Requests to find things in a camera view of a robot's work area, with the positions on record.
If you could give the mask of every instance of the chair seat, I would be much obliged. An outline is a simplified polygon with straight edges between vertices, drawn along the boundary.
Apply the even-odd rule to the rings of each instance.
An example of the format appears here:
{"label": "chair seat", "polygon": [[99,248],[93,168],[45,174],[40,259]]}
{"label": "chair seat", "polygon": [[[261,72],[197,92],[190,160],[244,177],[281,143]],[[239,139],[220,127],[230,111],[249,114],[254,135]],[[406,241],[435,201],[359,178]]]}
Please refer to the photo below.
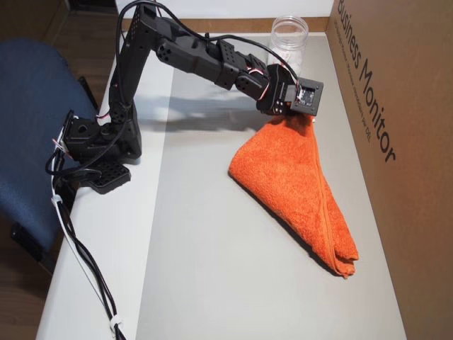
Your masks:
{"label": "chair seat", "polygon": [[0,43],[0,211],[26,228],[45,251],[59,229],[45,162],[69,110],[96,114],[66,61],[33,40]]}

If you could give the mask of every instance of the orange towel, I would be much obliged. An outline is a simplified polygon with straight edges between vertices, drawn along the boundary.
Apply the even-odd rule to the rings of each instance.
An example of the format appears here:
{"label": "orange towel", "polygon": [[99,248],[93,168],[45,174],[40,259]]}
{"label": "orange towel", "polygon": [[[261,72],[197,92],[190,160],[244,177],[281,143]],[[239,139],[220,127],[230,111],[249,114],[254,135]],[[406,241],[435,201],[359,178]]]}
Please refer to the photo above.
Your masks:
{"label": "orange towel", "polygon": [[323,176],[311,118],[276,117],[234,156],[230,175],[281,217],[338,275],[359,259]]}

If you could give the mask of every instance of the cardboard box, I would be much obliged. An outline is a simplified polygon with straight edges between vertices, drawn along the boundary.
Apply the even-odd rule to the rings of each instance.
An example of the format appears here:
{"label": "cardboard box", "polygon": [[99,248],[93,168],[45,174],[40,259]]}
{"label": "cardboard box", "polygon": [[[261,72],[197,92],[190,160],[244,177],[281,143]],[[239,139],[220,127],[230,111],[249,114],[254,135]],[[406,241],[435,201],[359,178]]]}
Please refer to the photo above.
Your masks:
{"label": "cardboard box", "polygon": [[335,0],[327,36],[408,339],[453,334],[453,3]]}

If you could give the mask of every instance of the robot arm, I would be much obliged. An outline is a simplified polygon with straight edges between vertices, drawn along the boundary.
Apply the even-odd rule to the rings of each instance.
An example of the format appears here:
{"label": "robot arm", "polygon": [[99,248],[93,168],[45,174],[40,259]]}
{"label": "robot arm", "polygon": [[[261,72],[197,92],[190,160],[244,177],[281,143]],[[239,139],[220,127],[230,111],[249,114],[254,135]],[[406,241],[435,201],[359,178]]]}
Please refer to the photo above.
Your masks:
{"label": "robot arm", "polygon": [[[234,85],[255,100],[262,113],[317,113],[322,83],[298,79],[300,86],[284,67],[277,64],[266,67],[257,57],[235,51],[224,40],[214,44],[208,37],[200,39],[175,21],[157,16],[155,6],[138,5],[110,83],[111,123],[100,126],[92,120],[69,117],[69,127],[63,135],[64,145],[75,160],[81,163],[91,160],[88,171],[84,169],[87,181],[81,182],[99,193],[129,181],[130,173],[121,163],[142,154],[133,98],[151,51],[161,62],[224,89]],[[102,156],[92,162],[99,154]]]}

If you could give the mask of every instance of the wall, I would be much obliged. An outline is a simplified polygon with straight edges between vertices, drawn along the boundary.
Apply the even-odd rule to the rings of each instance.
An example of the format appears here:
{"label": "wall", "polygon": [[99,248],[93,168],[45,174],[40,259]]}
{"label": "wall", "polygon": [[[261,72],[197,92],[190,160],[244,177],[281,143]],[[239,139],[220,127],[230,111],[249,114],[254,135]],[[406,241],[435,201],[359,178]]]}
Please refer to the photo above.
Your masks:
{"label": "wall", "polygon": [[[130,0],[117,0],[121,10]],[[161,0],[179,18],[275,18],[283,15],[301,17],[329,16],[333,0]],[[129,11],[126,18],[131,18]]]}

